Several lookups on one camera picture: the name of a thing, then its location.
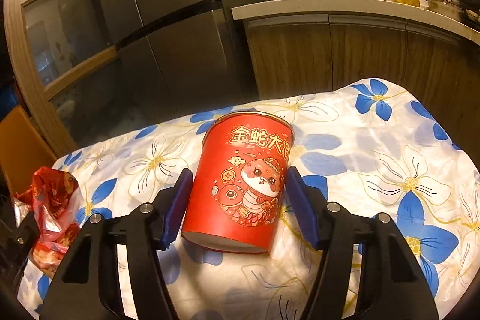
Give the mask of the large red paper cup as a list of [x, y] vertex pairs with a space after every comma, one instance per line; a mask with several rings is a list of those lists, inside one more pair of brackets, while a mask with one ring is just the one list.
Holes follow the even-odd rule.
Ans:
[[267, 253], [281, 211], [293, 127], [256, 110], [217, 119], [202, 141], [181, 236], [206, 249]]

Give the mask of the red wrapper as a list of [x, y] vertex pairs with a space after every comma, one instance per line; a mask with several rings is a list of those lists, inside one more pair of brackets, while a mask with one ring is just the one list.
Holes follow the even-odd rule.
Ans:
[[77, 212], [82, 201], [80, 186], [72, 174], [46, 166], [33, 174], [28, 190], [14, 196], [18, 221], [27, 212], [34, 213], [40, 235], [30, 260], [50, 279], [80, 232]]

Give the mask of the orange chair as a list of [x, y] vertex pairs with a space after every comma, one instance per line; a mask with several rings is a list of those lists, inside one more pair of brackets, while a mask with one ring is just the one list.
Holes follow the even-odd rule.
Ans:
[[24, 193], [32, 176], [42, 166], [52, 167], [57, 160], [21, 106], [16, 106], [1, 121], [1, 171], [11, 196]]

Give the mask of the blue floral white tablecloth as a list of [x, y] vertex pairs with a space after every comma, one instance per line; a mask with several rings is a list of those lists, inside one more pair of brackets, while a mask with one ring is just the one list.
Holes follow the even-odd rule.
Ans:
[[[479, 170], [404, 88], [364, 79], [333, 93], [259, 101], [292, 123], [290, 154], [303, 181], [328, 202], [394, 219], [418, 260], [439, 314], [479, 272]], [[196, 167], [217, 110], [132, 131], [62, 157], [80, 180], [80, 219], [121, 215], [154, 196], [182, 167]], [[182, 239], [160, 255], [182, 319], [296, 319], [320, 264], [303, 225], [313, 210], [286, 200], [270, 255], [233, 255]]]

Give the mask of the wooden lower cabinet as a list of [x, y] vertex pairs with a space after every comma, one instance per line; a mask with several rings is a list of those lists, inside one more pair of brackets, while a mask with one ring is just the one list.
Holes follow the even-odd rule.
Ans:
[[335, 15], [244, 24], [263, 99], [330, 92], [379, 77], [414, 95], [479, 161], [479, 45], [426, 26]]

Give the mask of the wooden glass door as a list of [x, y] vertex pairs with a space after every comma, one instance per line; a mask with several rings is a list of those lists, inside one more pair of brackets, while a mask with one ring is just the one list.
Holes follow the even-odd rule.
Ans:
[[58, 156], [107, 138], [120, 67], [100, 0], [3, 0], [11, 65]]

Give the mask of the dark grey refrigerator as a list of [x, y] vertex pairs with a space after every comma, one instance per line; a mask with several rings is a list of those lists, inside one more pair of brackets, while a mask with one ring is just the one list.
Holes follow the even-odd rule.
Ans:
[[257, 89], [235, 7], [266, 0], [100, 0], [135, 101], [154, 118], [235, 105]]

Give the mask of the steel bowl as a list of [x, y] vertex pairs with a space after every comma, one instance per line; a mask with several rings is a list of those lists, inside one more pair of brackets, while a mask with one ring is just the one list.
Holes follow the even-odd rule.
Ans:
[[447, 16], [458, 22], [462, 21], [463, 11], [455, 3], [448, 0], [425, 0], [428, 4], [428, 10], [439, 15]]

